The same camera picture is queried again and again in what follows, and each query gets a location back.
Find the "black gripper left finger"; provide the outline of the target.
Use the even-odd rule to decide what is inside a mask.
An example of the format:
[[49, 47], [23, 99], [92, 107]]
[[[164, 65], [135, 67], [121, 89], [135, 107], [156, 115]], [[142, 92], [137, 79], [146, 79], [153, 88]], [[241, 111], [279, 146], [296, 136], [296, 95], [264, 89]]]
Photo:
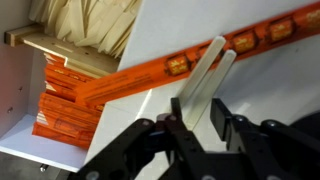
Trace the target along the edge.
[[169, 168], [159, 180], [202, 180], [206, 169], [201, 167], [205, 153], [195, 135], [182, 121], [178, 98], [170, 100], [171, 112], [157, 116], [156, 129], [164, 133], [162, 143]]

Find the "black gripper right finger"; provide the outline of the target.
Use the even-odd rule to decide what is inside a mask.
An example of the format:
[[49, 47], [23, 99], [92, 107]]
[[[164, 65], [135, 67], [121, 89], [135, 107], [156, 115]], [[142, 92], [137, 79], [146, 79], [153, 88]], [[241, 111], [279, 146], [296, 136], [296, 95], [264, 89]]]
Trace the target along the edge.
[[210, 119], [227, 150], [237, 152], [241, 157], [240, 165], [250, 180], [266, 180], [264, 141], [249, 120], [242, 115], [233, 115], [218, 98], [212, 99]]

